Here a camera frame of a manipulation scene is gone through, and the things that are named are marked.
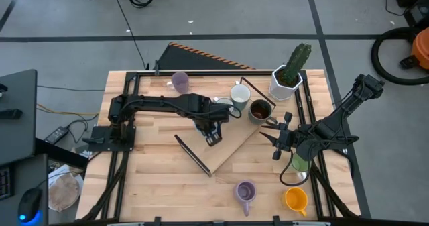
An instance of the orange striped tape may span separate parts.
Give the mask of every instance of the orange striped tape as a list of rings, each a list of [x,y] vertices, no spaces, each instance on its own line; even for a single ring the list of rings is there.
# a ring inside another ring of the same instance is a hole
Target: orange striped tape
[[[236,67],[239,67],[239,68],[242,68],[242,69],[255,70],[254,68],[249,67],[247,65],[239,64],[238,62],[227,60],[227,59],[222,58],[220,56],[212,55],[212,54],[209,54],[208,52],[203,52],[201,50],[197,50],[197,49],[194,49],[194,48],[191,48],[191,47],[188,47],[188,46],[184,46],[184,45],[179,44],[179,43],[170,42],[168,45],[169,46],[175,46],[175,47],[178,47],[178,48],[181,48],[181,49],[185,49],[185,50],[187,50],[189,52],[194,52],[196,54],[200,54],[201,56],[206,56],[207,58],[216,59],[216,60],[218,60],[220,62],[224,62],[226,64],[229,64],[229,65],[232,65],[232,66],[236,66]]]

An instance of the blue light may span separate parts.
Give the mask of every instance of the blue light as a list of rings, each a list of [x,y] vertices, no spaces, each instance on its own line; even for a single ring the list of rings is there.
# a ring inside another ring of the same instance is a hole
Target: blue light
[[[36,215],[34,216],[34,218],[31,221],[28,221],[27,223],[21,222],[21,225],[37,225],[38,223],[40,223],[42,221],[42,212],[40,210],[37,211]]]

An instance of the potted plant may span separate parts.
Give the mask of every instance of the potted plant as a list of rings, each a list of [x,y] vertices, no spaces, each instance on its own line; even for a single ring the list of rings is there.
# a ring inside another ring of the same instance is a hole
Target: potted plant
[[[289,62],[278,67],[271,75],[269,93],[279,101],[289,99],[302,83],[300,70],[311,53],[311,45],[301,43],[292,52]]]

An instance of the orange mug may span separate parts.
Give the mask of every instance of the orange mug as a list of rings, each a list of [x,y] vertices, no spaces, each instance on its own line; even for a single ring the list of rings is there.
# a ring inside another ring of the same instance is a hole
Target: orange mug
[[[308,204],[307,194],[301,188],[289,188],[282,197],[282,202],[291,210],[307,216],[305,209]]]

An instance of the computer mouse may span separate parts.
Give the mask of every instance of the computer mouse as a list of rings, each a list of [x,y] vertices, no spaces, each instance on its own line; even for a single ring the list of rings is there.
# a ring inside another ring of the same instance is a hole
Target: computer mouse
[[[23,223],[30,222],[39,209],[42,190],[38,188],[29,189],[21,198],[18,206],[18,217]]]

